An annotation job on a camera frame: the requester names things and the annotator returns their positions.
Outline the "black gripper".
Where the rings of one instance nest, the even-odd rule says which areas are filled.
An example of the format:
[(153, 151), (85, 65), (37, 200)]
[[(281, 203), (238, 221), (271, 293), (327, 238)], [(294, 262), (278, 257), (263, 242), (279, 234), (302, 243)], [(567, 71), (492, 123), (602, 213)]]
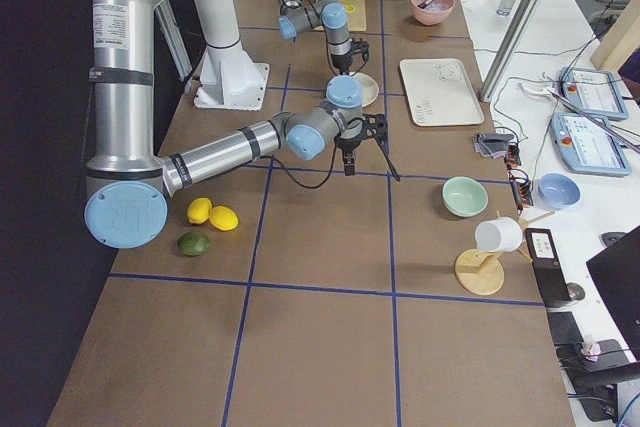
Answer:
[(337, 147), (342, 152), (344, 174), (346, 176), (354, 176), (356, 174), (355, 151), (358, 149), (361, 142), (362, 133), (359, 133), (351, 138), (340, 137), (337, 141)]
[(331, 52), (331, 63), (338, 70), (340, 75), (349, 75), (352, 65), (352, 53)]

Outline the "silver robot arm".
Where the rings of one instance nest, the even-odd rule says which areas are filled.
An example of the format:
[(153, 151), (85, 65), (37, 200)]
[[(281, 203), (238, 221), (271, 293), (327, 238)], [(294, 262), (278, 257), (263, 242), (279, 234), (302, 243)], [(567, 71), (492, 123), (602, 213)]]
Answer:
[(94, 65), (89, 74), (96, 114), (96, 152), (86, 165), (86, 225), (118, 249), (153, 240), (163, 229), (167, 199), (194, 183), (288, 148), (311, 160), (332, 147), (350, 161), (364, 135), (362, 89), (350, 73), (365, 53), (338, 0), (278, 0), (286, 38), (322, 27), (338, 75), (312, 111), (280, 113), (206, 145), (158, 157), (153, 150), (153, 31), (161, 20), (175, 62), (187, 55), (168, 0), (92, 0)]
[(332, 66), (341, 75), (350, 75), (353, 58), (360, 55), (362, 64), (369, 60), (369, 44), (354, 39), (348, 27), (348, 14), (339, 0), (278, 0), (280, 16), (278, 26), (284, 39), (321, 27), (325, 34)]

